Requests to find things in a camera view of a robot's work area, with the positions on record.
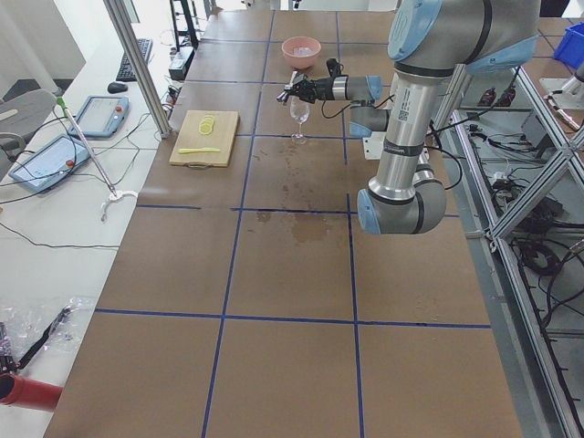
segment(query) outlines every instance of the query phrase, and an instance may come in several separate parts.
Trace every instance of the keyboard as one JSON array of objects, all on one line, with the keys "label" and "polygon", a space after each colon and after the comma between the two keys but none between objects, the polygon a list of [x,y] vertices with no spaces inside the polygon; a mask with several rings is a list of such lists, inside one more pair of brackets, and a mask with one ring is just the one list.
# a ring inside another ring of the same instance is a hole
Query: keyboard
[{"label": "keyboard", "polygon": [[[146,63],[148,63],[148,58],[150,57],[150,53],[152,52],[152,40],[148,38],[139,38],[138,47],[140,48],[140,52],[142,53],[144,60],[146,61]],[[116,80],[119,82],[132,82],[137,80],[136,75],[134,74],[134,70],[131,68],[128,55],[126,55],[125,53],[124,56],[121,57],[120,70],[118,71],[118,76],[116,76]]]}]

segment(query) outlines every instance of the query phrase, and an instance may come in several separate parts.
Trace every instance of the bowl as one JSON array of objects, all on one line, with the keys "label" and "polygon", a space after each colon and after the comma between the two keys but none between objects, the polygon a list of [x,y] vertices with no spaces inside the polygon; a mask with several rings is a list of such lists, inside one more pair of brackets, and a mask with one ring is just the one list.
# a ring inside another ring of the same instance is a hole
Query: bowl
[{"label": "bowl", "polygon": [[320,43],[310,36],[292,36],[282,43],[284,59],[297,70],[314,66],[320,49]]}]

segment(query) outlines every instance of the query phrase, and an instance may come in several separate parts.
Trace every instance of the cutting board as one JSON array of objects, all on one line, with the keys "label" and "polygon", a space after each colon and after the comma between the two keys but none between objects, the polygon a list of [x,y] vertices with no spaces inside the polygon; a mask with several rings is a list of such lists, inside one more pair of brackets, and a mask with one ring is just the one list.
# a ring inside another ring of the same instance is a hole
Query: cutting board
[{"label": "cutting board", "polygon": [[[203,135],[199,133],[199,124],[203,117],[209,115],[214,116],[213,132]],[[173,166],[193,164],[227,167],[238,121],[239,113],[237,111],[187,111],[169,163]],[[179,153],[179,149],[200,148],[216,148],[221,151]]]}]

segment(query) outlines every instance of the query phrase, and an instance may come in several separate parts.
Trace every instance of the black mouse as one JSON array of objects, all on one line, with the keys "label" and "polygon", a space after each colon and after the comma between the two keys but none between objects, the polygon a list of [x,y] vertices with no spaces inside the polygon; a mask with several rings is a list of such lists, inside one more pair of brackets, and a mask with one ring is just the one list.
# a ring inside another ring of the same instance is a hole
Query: black mouse
[{"label": "black mouse", "polygon": [[128,84],[124,84],[123,82],[110,82],[108,85],[109,94],[121,93],[123,91],[128,91]]}]

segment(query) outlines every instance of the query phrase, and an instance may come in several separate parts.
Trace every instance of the blue plastic bin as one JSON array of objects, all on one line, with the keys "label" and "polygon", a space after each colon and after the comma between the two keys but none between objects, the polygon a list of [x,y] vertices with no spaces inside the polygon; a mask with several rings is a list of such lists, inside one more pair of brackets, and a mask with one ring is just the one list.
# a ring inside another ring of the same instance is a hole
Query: blue plastic bin
[{"label": "blue plastic bin", "polygon": [[584,62],[584,22],[570,26],[554,52],[554,58],[573,68]]}]

